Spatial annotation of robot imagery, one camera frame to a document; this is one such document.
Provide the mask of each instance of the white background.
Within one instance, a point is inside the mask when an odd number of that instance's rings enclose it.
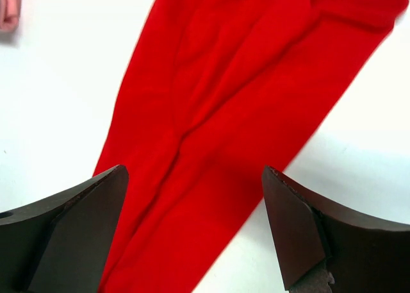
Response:
[[[0,35],[0,212],[91,177],[153,0],[23,0]],[[410,224],[410,15],[371,57],[286,173]],[[262,202],[196,292],[282,293]]]

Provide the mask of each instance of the pink cloth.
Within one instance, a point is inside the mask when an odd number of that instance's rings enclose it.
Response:
[[[21,0],[0,0],[0,31],[11,32],[19,25]]]

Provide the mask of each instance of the white tabletop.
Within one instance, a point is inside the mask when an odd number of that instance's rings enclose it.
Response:
[[[0,35],[0,212],[93,173],[153,0],[23,0]],[[287,168],[337,202],[410,224],[410,14]],[[262,202],[196,292],[283,285]]]

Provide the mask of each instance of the red cloth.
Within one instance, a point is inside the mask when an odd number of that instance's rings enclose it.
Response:
[[[190,292],[407,4],[156,0],[95,171],[130,173],[100,292]]]

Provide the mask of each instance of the black plastic part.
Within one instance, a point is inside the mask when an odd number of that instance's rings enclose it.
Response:
[[[126,168],[116,166],[1,213],[0,292],[97,292],[127,183]]]
[[[263,188],[286,289],[292,292],[306,281],[302,273],[309,264],[309,270],[317,267],[325,253],[322,263],[334,282],[329,283],[333,293],[410,292],[409,225],[347,208],[275,169],[265,169]]]

